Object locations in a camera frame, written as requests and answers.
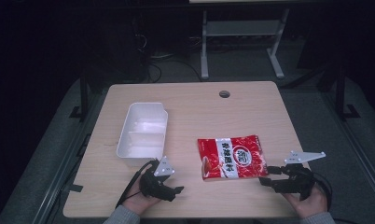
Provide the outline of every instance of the white plastic container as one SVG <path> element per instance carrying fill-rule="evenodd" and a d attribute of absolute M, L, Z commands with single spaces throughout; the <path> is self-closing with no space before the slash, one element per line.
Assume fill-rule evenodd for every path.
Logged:
<path fill-rule="evenodd" d="M 162 103 L 134 103 L 124 121 L 117 154 L 130 166 L 161 160 L 168 113 Z"/>

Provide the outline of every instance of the gray sleeve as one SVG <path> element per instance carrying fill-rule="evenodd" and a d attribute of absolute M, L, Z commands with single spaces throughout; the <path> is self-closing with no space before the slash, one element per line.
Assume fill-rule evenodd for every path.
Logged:
<path fill-rule="evenodd" d="M 139 221 L 138 215 L 120 205 L 104 224 L 139 224 Z"/>
<path fill-rule="evenodd" d="M 300 221 L 300 224 L 335 224 L 336 222 L 333 220 L 333 217 L 330 213 L 319 213 L 313 215 L 311 217 L 306 217 Z"/>

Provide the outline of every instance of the white metal bracket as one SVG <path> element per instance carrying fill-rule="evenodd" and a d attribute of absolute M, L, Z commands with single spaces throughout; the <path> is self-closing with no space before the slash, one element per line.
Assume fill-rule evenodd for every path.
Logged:
<path fill-rule="evenodd" d="M 326 156 L 325 152 L 295 152 L 290 151 L 289 157 L 286 158 L 285 164 L 292 163 L 304 163 L 306 161 L 313 161 L 317 159 L 324 158 Z"/>
<path fill-rule="evenodd" d="M 175 170 L 171 166 L 171 164 L 168 162 L 167 157 L 164 156 L 159 163 L 158 168 L 155 171 L 154 176 L 164 176 L 164 175 L 172 175 L 175 173 Z"/>

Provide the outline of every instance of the red snack bag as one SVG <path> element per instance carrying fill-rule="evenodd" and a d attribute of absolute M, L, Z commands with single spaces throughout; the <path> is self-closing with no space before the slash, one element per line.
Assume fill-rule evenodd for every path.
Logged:
<path fill-rule="evenodd" d="M 202 179 L 243 178 L 267 175 L 267 165 L 257 135 L 199 139 Z"/>

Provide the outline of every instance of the wooden table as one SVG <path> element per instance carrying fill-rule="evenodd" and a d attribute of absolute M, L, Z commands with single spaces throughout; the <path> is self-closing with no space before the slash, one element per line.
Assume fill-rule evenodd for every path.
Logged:
<path fill-rule="evenodd" d="M 230 97 L 221 98 L 220 91 Z M 198 138 L 257 134 L 268 165 L 284 165 L 290 150 L 302 150 L 281 95 L 269 81 L 112 86 L 74 182 L 83 189 L 70 191 L 65 216 L 108 217 L 115 209 L 139 169 L 116 154 L 128 108 L 135 102 L 164 104 L 169 114 L 164 155 L 175 169 L 165 184 L 185 186 L 172 202 L 156 204 L 144 217 L 295 216 L 287 201 L 257 178 L 201 178 Z"/>

